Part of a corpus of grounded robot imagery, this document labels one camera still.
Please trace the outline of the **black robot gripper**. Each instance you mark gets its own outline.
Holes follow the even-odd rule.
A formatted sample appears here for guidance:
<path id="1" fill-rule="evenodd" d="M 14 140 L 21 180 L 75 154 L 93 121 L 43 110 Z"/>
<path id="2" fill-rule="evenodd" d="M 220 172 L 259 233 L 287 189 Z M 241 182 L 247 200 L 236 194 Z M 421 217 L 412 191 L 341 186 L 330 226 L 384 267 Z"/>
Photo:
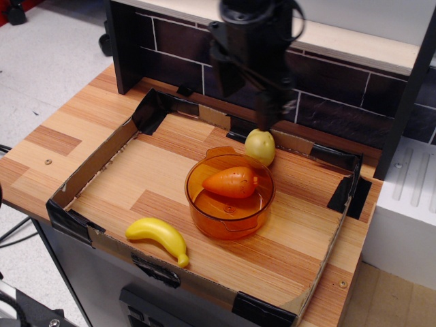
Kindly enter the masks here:
<path id="1" fill-rule="evenodd" d="M 291 44 L 272 23 L 235 25 L 213 21 L 210 59 L 224 98 L 245 101 L 255 95 L 258 129 L 268 131 L 296 109 L 295 82 L 285 60 Z"/>

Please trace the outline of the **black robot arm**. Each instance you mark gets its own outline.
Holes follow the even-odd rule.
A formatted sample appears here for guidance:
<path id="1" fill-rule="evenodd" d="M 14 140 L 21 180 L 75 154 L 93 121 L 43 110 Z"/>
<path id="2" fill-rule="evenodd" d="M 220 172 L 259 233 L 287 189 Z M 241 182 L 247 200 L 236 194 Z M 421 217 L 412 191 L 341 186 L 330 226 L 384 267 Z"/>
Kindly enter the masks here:
<path id="1" fill-rule="evenodd" d="M 221 1 L 219 21 L 208 24 L 210 59 L 217 87 L 224 97 L 246 83 L 258 91 L 258 129 L 269 130 L 296 106 L 295 77 L 286 52 L 299 38 L 292 33 L 296 1 Z"/>

